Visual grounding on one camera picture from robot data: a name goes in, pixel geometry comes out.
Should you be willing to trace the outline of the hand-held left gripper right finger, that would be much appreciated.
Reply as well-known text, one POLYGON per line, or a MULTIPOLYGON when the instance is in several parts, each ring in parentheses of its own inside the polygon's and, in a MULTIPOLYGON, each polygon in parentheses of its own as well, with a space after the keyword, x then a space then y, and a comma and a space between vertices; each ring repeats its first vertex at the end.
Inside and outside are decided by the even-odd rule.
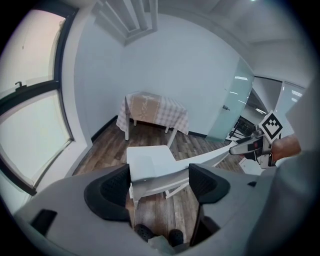
POLYGON ((278 169, 261 175, 190 164, 189 183, 199 207, 188 256, 265 256, 282 239, 268 218, 275 209, 278 169))

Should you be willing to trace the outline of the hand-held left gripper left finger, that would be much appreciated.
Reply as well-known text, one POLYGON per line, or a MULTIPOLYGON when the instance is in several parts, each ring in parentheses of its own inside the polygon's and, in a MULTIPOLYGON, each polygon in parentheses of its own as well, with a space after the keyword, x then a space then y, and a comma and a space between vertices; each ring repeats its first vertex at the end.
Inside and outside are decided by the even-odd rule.
POLYGON ((13 217, 45 256, 145 256, 126 209, 130 183, 128 164, 64 178, 13 217))

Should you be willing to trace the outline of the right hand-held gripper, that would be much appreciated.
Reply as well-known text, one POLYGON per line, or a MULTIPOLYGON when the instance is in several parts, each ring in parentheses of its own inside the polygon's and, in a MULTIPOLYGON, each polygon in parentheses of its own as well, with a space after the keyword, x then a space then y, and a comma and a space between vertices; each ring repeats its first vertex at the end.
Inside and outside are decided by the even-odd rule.
POLYGON ((283 126, 271 110, 254 128, 252 136, 236 140, 229 149, 231 155, 243 155, 254 152, 255 160, 261 169, 273 168, 276 162, 271 152, 273 142, 279 139, 283 126))

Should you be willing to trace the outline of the white wooden chair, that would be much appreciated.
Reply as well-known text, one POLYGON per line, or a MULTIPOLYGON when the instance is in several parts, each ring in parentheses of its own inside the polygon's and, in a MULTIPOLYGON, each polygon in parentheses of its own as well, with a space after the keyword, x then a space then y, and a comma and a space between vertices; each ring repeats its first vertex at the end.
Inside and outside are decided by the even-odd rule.
POLYGON ((129 164, 129 195, 135 208, 143 197, 165 193, 168 199, 189 185, 189 164, 204 164, 216 167, 236 146, 232 141, 222 148, 176 160, 166 145, 134 146, 126 149, 126 163, 129 164))

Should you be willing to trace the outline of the person's right forearm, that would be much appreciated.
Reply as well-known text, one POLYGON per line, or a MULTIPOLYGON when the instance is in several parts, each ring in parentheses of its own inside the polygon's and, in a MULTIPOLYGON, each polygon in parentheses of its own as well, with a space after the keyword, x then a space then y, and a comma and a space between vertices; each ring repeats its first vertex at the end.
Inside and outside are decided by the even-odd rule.
POLYGON ((271 154, 274 162, 283 158, 296 156, 300 152, 301 147, 295 134, 275 140, 271 147, 271 154))

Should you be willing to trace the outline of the white table with checkered tablecloth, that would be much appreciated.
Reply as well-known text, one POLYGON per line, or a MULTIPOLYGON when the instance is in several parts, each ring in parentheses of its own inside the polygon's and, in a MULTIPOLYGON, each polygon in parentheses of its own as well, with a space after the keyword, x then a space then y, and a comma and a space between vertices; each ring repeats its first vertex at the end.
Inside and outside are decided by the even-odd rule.
MULTIPOLYGON (((124 130, 124 138, 126 141, 129 141, 130 139, 130 114, 129 112, 127 112, 127 110, 129 110, 129 107, 128 107, 128 103, 127 103, 127 98, 125 98, 124 100, 125 102, 125 130, 124 130)), ((176 128, 174 128, 172 130, 172 133, 169 137, 169 140, 167 142, 167 147, 170 148, 172 143, 173 143, 173 140, 175 139, 175 136, 177 134, 178 130, 176 128)))

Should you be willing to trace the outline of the black metal rack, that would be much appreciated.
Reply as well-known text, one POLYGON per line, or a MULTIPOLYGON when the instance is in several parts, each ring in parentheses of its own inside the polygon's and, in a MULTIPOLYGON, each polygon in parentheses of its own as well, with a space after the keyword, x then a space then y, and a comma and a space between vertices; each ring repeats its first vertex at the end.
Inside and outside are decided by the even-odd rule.
POLYGON ((241 139, 248 137, 254 131, 254 127, 255 125, 252 122, 240 116, 226 139, 231 140, 232 138, 241 139))

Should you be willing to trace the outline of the frosted glass door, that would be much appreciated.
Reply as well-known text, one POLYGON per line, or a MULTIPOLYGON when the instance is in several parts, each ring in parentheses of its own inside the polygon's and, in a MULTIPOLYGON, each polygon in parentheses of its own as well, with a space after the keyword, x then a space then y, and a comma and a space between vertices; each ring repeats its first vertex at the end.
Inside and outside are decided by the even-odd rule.
POLYGON ((235 74, 232 77, 230 88, 222 108, 206 136, 207 141, 224 142, 243 112, 253 86, 254 74, 247 63, 240 59, 235 74))

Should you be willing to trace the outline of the person's right shoe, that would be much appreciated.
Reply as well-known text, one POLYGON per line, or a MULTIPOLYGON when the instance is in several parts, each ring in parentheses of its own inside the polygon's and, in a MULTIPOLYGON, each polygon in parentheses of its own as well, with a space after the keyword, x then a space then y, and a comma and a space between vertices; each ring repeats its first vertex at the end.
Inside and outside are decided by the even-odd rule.
POLYGON ((179 229, 172 229, 168 234, 168 242, 172 247, 184 244, 184 234, 179 229))

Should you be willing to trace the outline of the person's shoe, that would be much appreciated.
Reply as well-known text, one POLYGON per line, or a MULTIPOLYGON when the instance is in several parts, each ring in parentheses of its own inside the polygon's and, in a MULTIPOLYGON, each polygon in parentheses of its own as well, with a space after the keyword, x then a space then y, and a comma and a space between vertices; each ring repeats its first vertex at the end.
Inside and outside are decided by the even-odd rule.
POLYGON ((145 225, 137 224, 134 227, 134 231, 145 241, 148 242, 149 239, 152 239, 156 235, 145 225))
POLYGON ((172 247, 184 244, 184 234, 179 229, 172 229, 168 234, 168 242, 172 247))

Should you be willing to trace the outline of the person's left shoe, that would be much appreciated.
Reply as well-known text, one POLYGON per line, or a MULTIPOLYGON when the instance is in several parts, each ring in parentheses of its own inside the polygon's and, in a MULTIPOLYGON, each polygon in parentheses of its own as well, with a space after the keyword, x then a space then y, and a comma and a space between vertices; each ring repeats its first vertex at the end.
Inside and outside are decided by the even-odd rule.
POLYGON ((152 239, 156 235, 145 225, 137 224, 134 227, 134 231, 145 241, 148 242, 149 239, 152 239))

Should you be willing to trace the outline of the black framed window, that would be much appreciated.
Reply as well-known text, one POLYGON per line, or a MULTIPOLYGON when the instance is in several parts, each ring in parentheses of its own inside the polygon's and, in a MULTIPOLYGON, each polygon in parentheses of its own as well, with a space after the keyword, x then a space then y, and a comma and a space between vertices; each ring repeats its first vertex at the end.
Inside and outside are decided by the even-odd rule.
POLYGON ((62 63, 74 10, 27 13, 0 54, 0 170, 33 196, 73 141, 62 95, 62 63), (21 81, 27 88, 15 91, 21 81))

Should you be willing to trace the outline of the person's grey trousers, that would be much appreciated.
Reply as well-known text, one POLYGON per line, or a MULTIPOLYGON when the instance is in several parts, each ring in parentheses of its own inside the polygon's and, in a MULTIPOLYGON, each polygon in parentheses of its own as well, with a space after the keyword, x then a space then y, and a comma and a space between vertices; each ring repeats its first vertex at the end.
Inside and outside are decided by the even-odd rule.
POLYGON ((169 244, 169 241, 163 236, 154 236, 147 242, 153 249, 157 250, 164 256, 175 255, 174 248, 169 244))

